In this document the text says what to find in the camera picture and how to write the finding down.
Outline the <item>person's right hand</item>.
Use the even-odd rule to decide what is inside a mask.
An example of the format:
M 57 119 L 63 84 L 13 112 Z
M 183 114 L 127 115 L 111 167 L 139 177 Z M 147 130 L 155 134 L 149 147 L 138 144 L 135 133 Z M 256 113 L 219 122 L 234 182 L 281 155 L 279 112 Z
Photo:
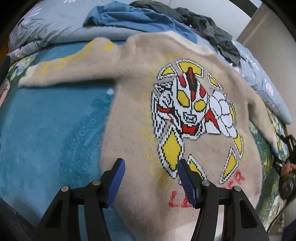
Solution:
M 295 169 L 296 169 L 295 164 L 283 162 L 281 172 L 280 172 L 280 177 L 295 179 Z

